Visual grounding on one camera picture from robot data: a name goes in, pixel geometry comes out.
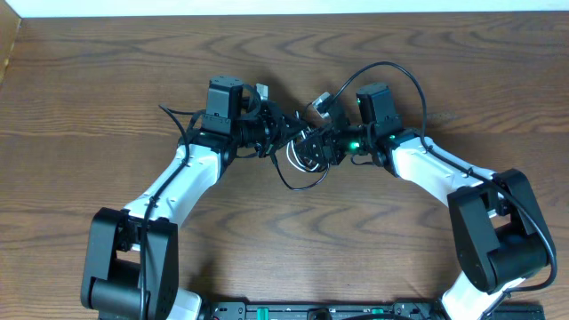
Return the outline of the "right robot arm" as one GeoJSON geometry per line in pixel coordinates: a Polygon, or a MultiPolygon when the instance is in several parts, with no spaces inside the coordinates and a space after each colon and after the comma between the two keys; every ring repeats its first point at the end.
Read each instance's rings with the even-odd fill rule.
{"type": "Polygon", "coordinates": [[[431,308],[435,319],[538,319],[533,305],[506,306],[522,283],[545,267],[555,268],[556,248],[526,176],[476,167],[406,128],[389,87],[357,91],[362,119],[353,125],[333,95],[312,107],[326,125],[303,134],[298,157],[324,167],[346,156],[371,156],[371,164],[410,181],[445,205],[461,273],[431,308]]]}

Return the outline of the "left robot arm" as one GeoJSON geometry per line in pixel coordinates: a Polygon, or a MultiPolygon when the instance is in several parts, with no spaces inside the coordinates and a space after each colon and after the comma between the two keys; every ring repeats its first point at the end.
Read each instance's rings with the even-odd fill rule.
{"type": "Polygon", "coordinates": [[[240,148],[272,156],[307,123],[233,76],[209,82],[168,167],[121,210],[101,208],[90,227],[80,300],[101,319],[206,319],[203,298],[179,287],[179,229],[240,148]]]}

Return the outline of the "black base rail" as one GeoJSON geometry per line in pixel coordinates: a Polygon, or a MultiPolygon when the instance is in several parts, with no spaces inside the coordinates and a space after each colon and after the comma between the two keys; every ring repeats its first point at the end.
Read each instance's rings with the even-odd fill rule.
{"type": "Polygon", "coordinates": [[[205,303],[197,320],[345,320],[345,319],[492,319],[545,320],[543,306],[532,303],[500,305],[489,314],[454,314],[440,300],[398,300],[375,304],[356,303],[257,303],[217,301],[205,303]]]}

